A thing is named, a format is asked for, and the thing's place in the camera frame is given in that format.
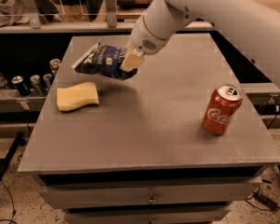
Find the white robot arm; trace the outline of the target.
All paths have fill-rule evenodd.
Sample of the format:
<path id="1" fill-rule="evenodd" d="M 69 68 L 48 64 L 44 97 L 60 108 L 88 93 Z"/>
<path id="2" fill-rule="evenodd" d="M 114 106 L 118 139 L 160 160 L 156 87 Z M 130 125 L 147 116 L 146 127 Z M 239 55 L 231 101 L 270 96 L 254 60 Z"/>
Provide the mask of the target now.
<path id="1" fill-rule="evenodd" d="M 133 27 L 120 69 L 138 68 L 196 19 L 212 23 L 280 89 L 280 12 L 252 0 L 153 0 Z"/>

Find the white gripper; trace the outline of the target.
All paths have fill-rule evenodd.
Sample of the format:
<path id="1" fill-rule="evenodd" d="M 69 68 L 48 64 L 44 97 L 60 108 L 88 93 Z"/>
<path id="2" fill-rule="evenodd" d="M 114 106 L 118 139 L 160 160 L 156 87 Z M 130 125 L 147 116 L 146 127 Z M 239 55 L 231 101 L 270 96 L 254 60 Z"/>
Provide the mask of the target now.
<path id="1" fill-rule="evenodd" d="M 125 72 L 138 68 L 145 61 L 144 54 L 157 54 L 170 37 L 171 30 L 161 23 L 161 19 L 142 15 L 132 29 L 130 46 L 133 49 L 123 50 L 123 61 L 119 68 Z"/>

